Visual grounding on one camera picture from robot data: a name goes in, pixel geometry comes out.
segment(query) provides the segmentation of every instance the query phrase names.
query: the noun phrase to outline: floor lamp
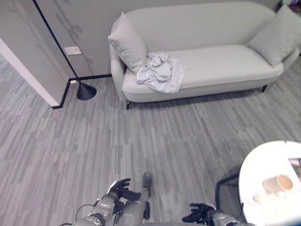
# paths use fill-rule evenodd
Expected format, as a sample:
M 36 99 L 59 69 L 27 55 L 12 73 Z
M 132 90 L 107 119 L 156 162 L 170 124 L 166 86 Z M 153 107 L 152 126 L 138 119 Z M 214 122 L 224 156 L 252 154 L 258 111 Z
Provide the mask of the floor lamp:
M 97 92 L 96 89 L 95 89 L 94 87 L 89 86 L 89 85 L 86 85 L 86 84 L 84 84 L 84 83 L 82 83 L 82 82 L 80 81 L 80 78 L 77 76 L 77 74 L 76 74 L 76 72 L 74 71 L 72 65 L 70 64 L 70 61 L 68 60 L 66 54 L 64 53 L 64 51 L 63 51 L 61 45 L 58 43 L 58 41 L 57 41 L 57 39 L 56 39 L 56 36 L 55 36 L 54 33 L 52 32 L 52 29 L 50 28 L 50 26 L 49 26 L 49 24 L 48 24 L 46 18 L 44 17 L 44 14 L 43 14 L 43 12 L 41 11 L 41 9 L 40 9 L 40 7 L 39 7 L 37 1 L 36 1 L 36 0 L 32 0 L 32 1 L 33 1 L 33 3 L 34 3 L 35 7 L 37 8 L 37 10 L 38 10 L 38 12 L 39 12 L 41 18 L 43 19 L 43 21 L 44 21 L 46 27 L 48 28 L 48 30 L 49 30 L 49 32 L 50 32 L 52 38 L 54 39 L 54 41 L 55 41 L 55 43 L 57 44 L 58 48 L 60 49 L 62 55 L 64 56 L 65 60 L 67 61 L 69 67 L 71 68 L 71 70 L 73 71 L 75 77 L 76 77 L 77 80 L 79 81 L 79 89 L 77 90 L 77 98 L 80 99 L 80 100 L 89 100 L 89 99 L 91 99 L 92 97 L 94 97 L 94 96 L 96 95 L 96 92 Z

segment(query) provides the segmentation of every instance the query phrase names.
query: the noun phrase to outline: black robotic glove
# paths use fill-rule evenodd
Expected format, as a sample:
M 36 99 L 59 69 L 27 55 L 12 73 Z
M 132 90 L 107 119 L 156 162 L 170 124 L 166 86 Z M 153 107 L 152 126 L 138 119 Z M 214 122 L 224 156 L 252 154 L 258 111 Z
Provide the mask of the black robotic glove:
M 215 212 L 215 208 L 213 206 L 205 203 L 191 203 L 190 206 L 193 208 L 191 209 L 192 213 L 183 217 L 183 222 L 196 222 L 197 224 L 214 225 L 212 221 L 212 214 Z
M 117 195 L 117 200 L 121 197 L 131 201 L 139 200 L 141 193 L 130 191 L 127 188 L 127 186 L 130 185 L 129 181 L 131 181 L 131 178 L 126 178 L 116 182 L 116 184 L 114 184 L 114 186 L 110 189 L 109 193 L 114 192 Z

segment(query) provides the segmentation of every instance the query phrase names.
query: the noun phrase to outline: striped carpet floor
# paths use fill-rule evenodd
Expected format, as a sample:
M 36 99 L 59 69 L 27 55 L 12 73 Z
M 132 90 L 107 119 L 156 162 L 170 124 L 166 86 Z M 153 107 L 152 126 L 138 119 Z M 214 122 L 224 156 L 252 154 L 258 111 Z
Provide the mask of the striped carpet floor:
M 180 221 L 191 202 L 214 203 L 218 180 L 236 172 L 256 146 L 301 141 L 301 59 L 261 89 L 125 110 L 112 78 L 85 81 L 88 101 L 71 85 L 53 110 L 0 56 L 0 225 L 56 226 L 74 222 L 109 185 L 153 174 L 150 222 Z M 222 209 L 238 213 L 235 188 Z M 89 207 L 80 212 L 84 216 Z

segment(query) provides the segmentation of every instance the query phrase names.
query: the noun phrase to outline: sofa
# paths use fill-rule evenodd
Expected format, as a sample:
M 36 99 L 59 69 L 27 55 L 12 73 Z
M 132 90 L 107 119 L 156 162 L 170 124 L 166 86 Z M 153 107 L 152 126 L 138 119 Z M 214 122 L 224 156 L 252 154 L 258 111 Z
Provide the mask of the sofa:
M 126 13 L 147 50 L 165 51 L 187 66 L 180 90 L 156 92 L 136 83 L 110 44 L 111 74 L 121 101 L 156 102 L 170 99 L 266 87 L 298 57 L 294 49 L 271 66 L 247 46 L 274 16 L 270 8 L 254 2 L 218 2 L 142 8 Z M 114 31 L 117 19 L 112 27 Z

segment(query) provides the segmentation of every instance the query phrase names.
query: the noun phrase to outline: light switch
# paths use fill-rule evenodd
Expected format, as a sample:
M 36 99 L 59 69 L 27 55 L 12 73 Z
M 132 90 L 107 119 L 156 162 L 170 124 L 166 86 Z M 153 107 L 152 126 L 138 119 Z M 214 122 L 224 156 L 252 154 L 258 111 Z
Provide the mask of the light switch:
M 81 51 L 79 49 L 78 46 L 73 46 L 73 47 L 66 47 L 64 48 L 67 55 L 80 55 L 81 54 Z

